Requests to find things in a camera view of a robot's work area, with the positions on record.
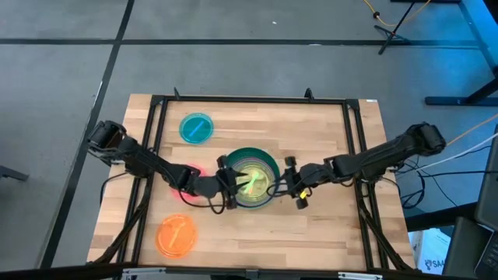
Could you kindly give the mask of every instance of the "green bowl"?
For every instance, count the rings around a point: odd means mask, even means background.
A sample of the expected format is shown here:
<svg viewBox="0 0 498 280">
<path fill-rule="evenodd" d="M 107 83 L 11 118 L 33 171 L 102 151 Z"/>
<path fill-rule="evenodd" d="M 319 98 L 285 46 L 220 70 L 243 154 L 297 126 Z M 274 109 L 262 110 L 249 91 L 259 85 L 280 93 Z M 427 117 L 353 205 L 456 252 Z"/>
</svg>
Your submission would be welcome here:
<svg viewBox="0 0 498 280">
<path fill-rule="evenodd" d="M 272 200 L 266 193 L 269 185 L 280 178 L 277 162 L 267 152 L 256 148 L 242 148 L 233 151 L 228 156 L 228 166 L 236 171 L 247 173 L 248 176 L 238 177 L 237 183 L 248 181 L 236 195 L 237 204 L 243 208 L 259 208 Z M 279 189 L 279 182 L 272 193 Z"/>
</svg>

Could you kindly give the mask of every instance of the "wooden table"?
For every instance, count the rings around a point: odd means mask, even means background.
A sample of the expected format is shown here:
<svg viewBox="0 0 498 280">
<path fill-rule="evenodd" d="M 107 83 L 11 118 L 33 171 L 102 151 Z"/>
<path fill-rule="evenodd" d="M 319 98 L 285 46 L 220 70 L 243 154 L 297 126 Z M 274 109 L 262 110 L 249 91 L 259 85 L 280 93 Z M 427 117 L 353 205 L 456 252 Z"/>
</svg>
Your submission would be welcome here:
<svg viewBox="0 0 498 280">
<path fill-rule="evenodd" d="M 150 99 L 150 95 L 131 95 L 128 102 L 123 125 L 137 140 L 142 139 Z M 360 100 L 359 104 L 368 147 L 385 142 L 377 101 Z M 215 131 L 203 145 L 189 145 L 179 135 L 181 120 L 194 112 L 208 114 L 214 122 Z M 352 112 L 350 115 L 358 152 Z M 153 144 L 157 119 L 155 117 L 149 146 Z M 287 103 L 168 103 L 160 146 L 160 156 L 166 160 L 195 164 L 208 174 L 214 174 L 219 156 L 248 146 L 267 151 L 280 170 L 285 168 L 286 156 L 295 156 L 299 167 L 305 163 L 323 163 L 325 157 L 348 153 L 342 108 Z M 114 166 L 110 176 L 123 170 L 123 166 Z M 391 174 L 386 177 L 394 179 Z M 99 257 L 120 232 L 132 181 L 131 176 L 124 176 L 107 184 L 89 249 L 89 261 Z M 375 190 L 385 236 L 405 262 L 414 267 L 396 186 L 381 181 Z M 322 185 L 314 189 L 314 195 L 308 201 L 310 206 L 304 210 L 297 210 L 295 201 L 286 196 L 276 198 L 260 209 L 237 208 L 214 215 L 209 208 L 192 208 L 179 201 L 156 174 L 139 264 L 364 271 L 354 189 Z M 193 218 L 198 228 L 198 241 L 186 257 L 168 259 L 156 250 L 155 235 L 158 225 L 175 213 Z M 134 236 L 132 233 L 126 260 L 131 259 Z M 370 242 L 374 263 L 379 267 L 377 244 L 371 233 Z"/>
</svg>

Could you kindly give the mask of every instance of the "desk leg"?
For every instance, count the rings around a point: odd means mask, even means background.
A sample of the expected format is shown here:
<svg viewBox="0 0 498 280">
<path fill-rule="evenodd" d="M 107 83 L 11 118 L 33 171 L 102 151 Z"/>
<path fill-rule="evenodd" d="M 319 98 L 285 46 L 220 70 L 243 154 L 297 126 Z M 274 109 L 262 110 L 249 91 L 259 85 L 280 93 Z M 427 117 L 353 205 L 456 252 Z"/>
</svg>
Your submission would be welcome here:
<svg viewBox="0 0 498 280">
<path fill-rule="evenodd" d="M 28 175 L 17 172 L 15 170 L 11 170 L 5 166 L 0 166 L 0 177 L 12 178 L 20 181 L 28 180 Z"/>
<path fill-rule="evenodd" d="M 498 91 L 498 77 L 468 97 L 427 96 L 426 105 L 498 107 L 497 97 L 488 97 Z"/>
<path fill-rule="evenodd" d="M 430 229 L 438 226 L 454 225 L 457 217 L 474 220 L 477 202 L 436 212 L 414 215 L 405 219 L 409 232 Z"/>
</svg>

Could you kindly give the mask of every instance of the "blue lid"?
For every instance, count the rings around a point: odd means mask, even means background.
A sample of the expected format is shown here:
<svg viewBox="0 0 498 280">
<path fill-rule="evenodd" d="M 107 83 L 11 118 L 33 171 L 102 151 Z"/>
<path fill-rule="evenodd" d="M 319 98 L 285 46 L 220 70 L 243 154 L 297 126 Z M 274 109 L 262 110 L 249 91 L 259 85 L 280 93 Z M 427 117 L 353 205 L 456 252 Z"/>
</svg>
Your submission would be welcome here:
<svg viewBox="0 0 498 280">
<path fill-rule="evenodd" d="M 180 123 L 180 136 L 187 143 L 202 144 L 212 135 L 214 125 L 211 118 L 202 113 L 186 116 Z"/>
</svg>

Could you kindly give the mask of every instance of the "green object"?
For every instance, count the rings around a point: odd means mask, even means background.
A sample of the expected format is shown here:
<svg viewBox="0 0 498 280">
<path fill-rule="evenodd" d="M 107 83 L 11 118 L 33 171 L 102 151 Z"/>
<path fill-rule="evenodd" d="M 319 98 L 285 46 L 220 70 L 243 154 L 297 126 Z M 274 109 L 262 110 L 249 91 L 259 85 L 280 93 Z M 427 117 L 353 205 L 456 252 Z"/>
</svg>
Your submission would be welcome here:
<svg viewBox="0 0 498 280">
<path fill-rule="evenodd" d="M 180 123 L 180 136 L 187 143 L 202 144 L 208 140 L 214 129 L 211 118 L 202 113 L 186 116 Z"/>
<path fill-rule="evenodd" d="M 259 208 L 272 200 L 266 189 L 280 178 L 276 161 L 267 152 L 256 148 L 242 148 L 227 156 L 228 166 L 247 176 L 238 177 L 237 183 L 248 182 L 236 195 L 237 204 L 243 208 Z M 270 193 L 279 189 L 279 182 Z"/>
</svg>

